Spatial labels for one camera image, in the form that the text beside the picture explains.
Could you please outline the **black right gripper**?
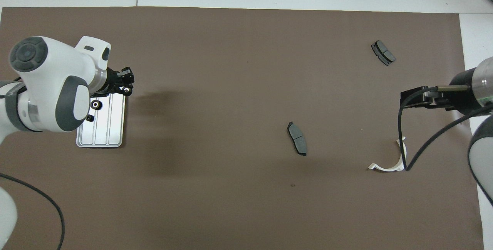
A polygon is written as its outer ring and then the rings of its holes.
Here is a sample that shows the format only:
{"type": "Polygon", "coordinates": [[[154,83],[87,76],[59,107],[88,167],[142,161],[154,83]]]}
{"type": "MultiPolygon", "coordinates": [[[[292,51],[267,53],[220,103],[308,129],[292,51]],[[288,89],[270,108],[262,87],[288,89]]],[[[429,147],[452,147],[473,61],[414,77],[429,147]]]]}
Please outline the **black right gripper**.
{"type": "MultiPolygon", "coordinates": [[[[472,79],[475,69],[469,69],[454,76],[449,85],[468,85],[472,86],[472,79]]],[[[438,87],[420,86],[400,93],[400,108],[417,108],[438,109],[440,105],[434,104],[434,97],[429,94],[438,93],[438,87]]],[[[443,99],[439,103],[447,111],[457,110],[463,115],[467,115],[474,110],[481,108],[470,88],[468,91],[444,92],[443,99]]]]}

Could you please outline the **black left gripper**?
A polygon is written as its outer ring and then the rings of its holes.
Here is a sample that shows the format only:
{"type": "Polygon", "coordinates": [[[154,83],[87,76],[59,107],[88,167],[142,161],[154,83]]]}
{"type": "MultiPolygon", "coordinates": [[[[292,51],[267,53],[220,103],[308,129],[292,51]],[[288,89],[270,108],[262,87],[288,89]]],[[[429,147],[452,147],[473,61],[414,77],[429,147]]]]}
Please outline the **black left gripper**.
{"type": "Polygon", "coordinates": [[[123,68],[120,72],[111,68],[106,69],[106,80],[101,87],[101,96],[108,94],[123,94],[130,97],[133,93],[134,73],[130,67],[123,68]]]}

